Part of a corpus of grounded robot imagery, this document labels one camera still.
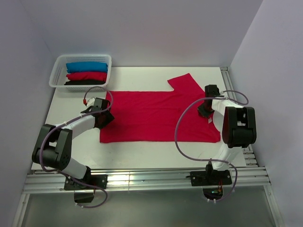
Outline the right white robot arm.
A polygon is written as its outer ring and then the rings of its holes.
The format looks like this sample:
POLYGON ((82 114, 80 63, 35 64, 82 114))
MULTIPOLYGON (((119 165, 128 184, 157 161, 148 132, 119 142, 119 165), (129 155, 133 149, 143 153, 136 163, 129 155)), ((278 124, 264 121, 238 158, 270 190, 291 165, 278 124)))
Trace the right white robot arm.
POLYGON ((192 185, 231 185, 230 163, 237 156, 234 148, 246 148, 255 143, 257 138, 255 110, 224 98, 216 85, 205 86, 205 96, 207 100, 197 108, 198 113, 207 119, 214 112, 223 116, 223 144, 218 156, 208 161, 204 171, 190 173, 192 185))

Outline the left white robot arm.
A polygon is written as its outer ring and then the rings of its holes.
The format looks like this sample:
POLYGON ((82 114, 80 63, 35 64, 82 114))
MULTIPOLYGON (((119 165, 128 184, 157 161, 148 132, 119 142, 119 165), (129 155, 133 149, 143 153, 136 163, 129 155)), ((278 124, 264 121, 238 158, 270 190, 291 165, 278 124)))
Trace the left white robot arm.
POLYGON ((32 153, 32 161, 40 164, 45 171, 50 167, 66 176, 71 188, 105 189, 107 175, 92 175, 90 167, 71 157, 71 150, 74 138, 94 128, 101 130, 114 120, 110 107, 109 100, 95 98, 79 117, 67 123, 43 125, 32 153))

